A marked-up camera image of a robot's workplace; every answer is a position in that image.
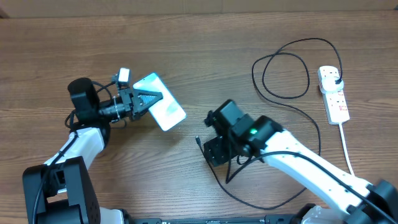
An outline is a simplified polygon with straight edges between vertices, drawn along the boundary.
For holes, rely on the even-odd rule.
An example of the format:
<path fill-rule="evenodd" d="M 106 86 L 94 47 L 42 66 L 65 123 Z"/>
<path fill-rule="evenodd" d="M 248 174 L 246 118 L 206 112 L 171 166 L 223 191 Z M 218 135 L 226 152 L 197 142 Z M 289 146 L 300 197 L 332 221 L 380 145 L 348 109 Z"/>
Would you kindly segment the smartphone with teal screen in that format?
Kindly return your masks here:
<path fill-rule="evenodd" d="M 163 131 L 168 131 L 186 118 L 186 112 L 156 73 L 151 73 L 132 86 L 137 90 L 161 92 L 163 98 L 149 108 Z"/>

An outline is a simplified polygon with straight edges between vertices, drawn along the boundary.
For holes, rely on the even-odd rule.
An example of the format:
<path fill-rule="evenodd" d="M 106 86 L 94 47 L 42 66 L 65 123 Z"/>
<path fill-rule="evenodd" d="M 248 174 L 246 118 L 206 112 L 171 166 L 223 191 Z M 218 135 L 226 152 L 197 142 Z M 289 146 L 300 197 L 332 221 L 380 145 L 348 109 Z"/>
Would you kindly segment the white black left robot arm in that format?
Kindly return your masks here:
<path fill-rule="evenodd" d="M 136 90 L 115 81 L 119 96 L 100 101 L 89 78 L 72 81 L 68 91 L 75 109 L 65 120 L 68 141 L 44 164 L 22 175 L 29 223 L 131 223 L 123 210 L 99 205 L 88 169 L 108 144 L 111 123 L 134 121 L 163 99 L 158 91 Z"/>

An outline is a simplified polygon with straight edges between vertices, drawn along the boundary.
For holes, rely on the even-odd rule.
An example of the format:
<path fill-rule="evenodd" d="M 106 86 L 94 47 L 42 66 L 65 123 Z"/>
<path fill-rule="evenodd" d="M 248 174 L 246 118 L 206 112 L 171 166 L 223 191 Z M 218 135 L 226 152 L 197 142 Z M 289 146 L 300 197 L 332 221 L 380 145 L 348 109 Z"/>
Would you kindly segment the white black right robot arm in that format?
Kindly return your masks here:
<path fill-rule="evenodd" d="M 204 120 L 217 136 L 204 144 L 214 167 L 244 156 L 247 167 L 263 161 L 291 176 L 328 206 L 308 204 L 295 223 L 397 223 L 397 189 L 385 180 L 376 185 L 351 175 L 307 149 L 279 123 L 243 113 L 233 100 L 209 111 Z"/>

